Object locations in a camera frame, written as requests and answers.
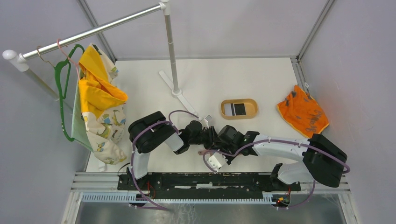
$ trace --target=white pole cap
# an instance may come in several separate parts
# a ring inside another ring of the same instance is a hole
[[[163,10],[163,14],[164,15],[170,15],[170,2],[169,2],[169,0],[161,0],[161,3],[164,5],[164,7],[162,7],[162,5],[161,5],[161,9]]]
[[[28,64],[26,64],[26,60],[19,54],[17,54],[14,50],[5,50],[3,52],[3,58],[8,60],[14,67],[16,67],[19,71],[26,71],[29,69]]]

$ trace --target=orange towel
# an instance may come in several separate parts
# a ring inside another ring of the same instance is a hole
[[[321,133],[329,125],[322,108],[298,85],[277,107],[282,118],[306,138]]]

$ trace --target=white table surface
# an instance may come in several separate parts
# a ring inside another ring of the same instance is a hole
[[[119,76],[117,86],[128,95],[125,105],[127,122],[119,147],[128,159],[117,165],[108,165],[107,172],[117,172],[130,161],[131,142],[129,125],[151,113],[161,111],[165,117],[173,110],[185,110],[170,94],[170,89],[158,71],[164,70],[171,77],[169,60],[117,61]],[[219,132],[225,125],[235,127],[241,133],[258,131],[262,134],[302,138],[279,115],[276,105],[297,84],[289,58],[244,59],[186,59],[177,60],[179,87],[200,116],[210,114]],[[220,104],[225,99],[252,98],[259,107],[253,119],[226,120],[220,114]],[[172,121],[184,129],[194,119],[191,115],[175,113]],[[198,151],[202,146],[190,146],[181,155],[175,155],[164,143],[155,149],[148,163],[149,172],[209,172]],[[221,172],[272,171],[277,163],[292,161],[272,156],[238,156]],[[91,154],[87,172],[98,172],[98,160]]]

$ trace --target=yellow cloth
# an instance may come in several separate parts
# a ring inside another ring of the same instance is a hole
[[[81,112],[92,112],[98,118],[103,111],[122,105],[128,96],[109,82],[99,53],[88,46],[79,61],[85,77],[78,82]]]
[[[127,156],[117,146],[123,136],[127,95],[113,85],[118,70],[94,44],[79,61],[84,78],[78,82],[81,115],[93,154],[106,164],[117,164]]]
[[[277,107],[282,118],[306,138],[311,138],[314,133],[321,133],[329,125],[316,100],[298,85],[294,86],[294,91]]]

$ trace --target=towel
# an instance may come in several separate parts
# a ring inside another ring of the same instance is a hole
[[[298,85],[277,107],[282,118],[306,138],[321,133],[329,125],[325,112],[316,100]]]
[[[115,165],[127,158],[116,143],[124,132],[128,97],[113,85],[117,68],[96,45],[87,47],[79,64],[85,75],[78,88],[88,140],[96,158]]]
[[[76,87],[76,95],[74,96],[73,119],[71,121],[71,137],[82,146],[93,152],[85,131],[85,122],[81,112],[80,90],[78,89],[78,83]]]

